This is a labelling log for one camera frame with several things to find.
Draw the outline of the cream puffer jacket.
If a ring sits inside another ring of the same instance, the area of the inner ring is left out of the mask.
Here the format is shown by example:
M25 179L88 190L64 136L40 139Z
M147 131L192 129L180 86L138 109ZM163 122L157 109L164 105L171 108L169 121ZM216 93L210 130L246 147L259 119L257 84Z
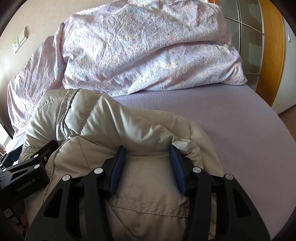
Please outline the cream puffer jacket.
M127 108L96 91L45 93L26 126L20 162L51 140L59 147L46 164L50 182L25 200L29 223L64 175L87 175L124 146L124 170L106 205L113 238L181 240L189 201L178 190L169 147L207 173L223 175L214 145L197 123L166 111Z

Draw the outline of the lilac bed sheet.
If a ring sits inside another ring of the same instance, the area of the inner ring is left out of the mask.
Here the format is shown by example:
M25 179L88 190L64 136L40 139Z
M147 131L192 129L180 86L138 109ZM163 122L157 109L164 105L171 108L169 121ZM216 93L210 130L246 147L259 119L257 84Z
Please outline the lilac bed sheet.
M166 111L197 123L212 141L223 175L232 174L271 238L295 209L295 141L247 85L211 84L111 97L127 108Z

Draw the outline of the pink floral pillow left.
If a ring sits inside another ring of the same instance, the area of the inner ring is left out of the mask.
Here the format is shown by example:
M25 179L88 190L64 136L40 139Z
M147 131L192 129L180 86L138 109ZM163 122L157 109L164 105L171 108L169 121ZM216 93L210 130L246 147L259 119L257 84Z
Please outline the pink floral pillow left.
M66 63L61 44L60 35L49 36L32 54L25 68L9 82L8 112L16 133L27 128L44 93L62 87Z

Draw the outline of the pink floral pillow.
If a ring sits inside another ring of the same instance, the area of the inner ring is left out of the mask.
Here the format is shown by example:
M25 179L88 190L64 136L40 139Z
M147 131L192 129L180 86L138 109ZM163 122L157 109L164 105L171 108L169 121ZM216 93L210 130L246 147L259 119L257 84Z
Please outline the pink floral pillow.
M66 63L61 44L60 35L49 36L32 54L25 68L9 82L8 112L16 133L27 128L44 93L62 87Z
M69 16L54 41L65 88L115 97L247 82L222 9L202 1L114 1Z

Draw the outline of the pink floral pillow right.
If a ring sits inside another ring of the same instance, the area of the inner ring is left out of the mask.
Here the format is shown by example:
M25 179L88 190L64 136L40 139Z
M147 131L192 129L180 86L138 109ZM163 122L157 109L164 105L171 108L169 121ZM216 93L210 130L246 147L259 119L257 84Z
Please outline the pink floral pillow right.
M222 9L202 1L114 1L69 16L54 41L65 88L115 97L247 82Z

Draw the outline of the wooden framed glass cabinet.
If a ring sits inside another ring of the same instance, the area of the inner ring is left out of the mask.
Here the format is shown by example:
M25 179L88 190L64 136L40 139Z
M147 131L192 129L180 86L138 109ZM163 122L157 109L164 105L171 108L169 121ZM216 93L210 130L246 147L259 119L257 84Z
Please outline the wooden framed glass cabinet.
M214 1L242 58L247 85L272 106L285 66L285 23L271 1Z

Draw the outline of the white wall socket plate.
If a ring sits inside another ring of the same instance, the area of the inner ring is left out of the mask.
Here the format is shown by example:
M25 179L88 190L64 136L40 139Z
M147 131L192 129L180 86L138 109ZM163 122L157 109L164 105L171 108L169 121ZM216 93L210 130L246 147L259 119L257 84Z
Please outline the white wall socket plate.
M13 42L13 52L16 53L27 39L27 27L25 27Z

